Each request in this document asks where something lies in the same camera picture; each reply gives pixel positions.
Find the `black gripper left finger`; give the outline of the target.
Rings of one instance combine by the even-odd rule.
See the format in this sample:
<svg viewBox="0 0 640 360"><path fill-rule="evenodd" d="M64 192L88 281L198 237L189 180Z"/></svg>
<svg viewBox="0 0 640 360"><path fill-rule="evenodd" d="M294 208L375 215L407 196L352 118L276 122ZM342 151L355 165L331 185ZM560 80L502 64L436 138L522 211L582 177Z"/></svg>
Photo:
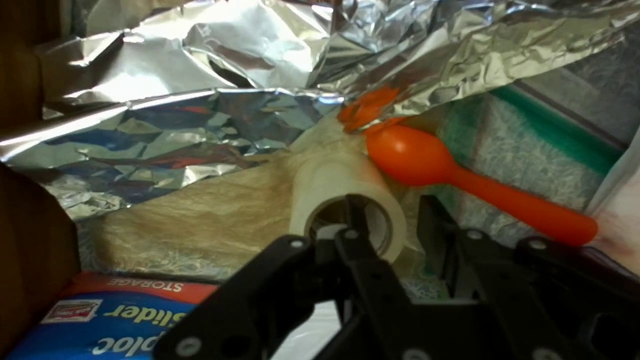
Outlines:
<svg viewBox="0 0 640 360"><path fill-rule="evenodd" d="M339 330L312 360L364 360L364 321L354 310L345 242L280 237L171 326L153 360L272 360L318 303L331 300Z"/></svg>

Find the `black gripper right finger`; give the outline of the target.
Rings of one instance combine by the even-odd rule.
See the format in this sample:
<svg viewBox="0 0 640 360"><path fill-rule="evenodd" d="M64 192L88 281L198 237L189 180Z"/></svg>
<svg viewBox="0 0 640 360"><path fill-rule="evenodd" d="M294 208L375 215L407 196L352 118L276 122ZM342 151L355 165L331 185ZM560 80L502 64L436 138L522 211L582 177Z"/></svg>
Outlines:
<svg viewBox="0 0 640 360"><path fill-rule="evenodd" d="M631 281L543 239L507 250L469 231L439 242L439 303L412 303L375 265L371 326L388 360L640 360Z"/></svg>

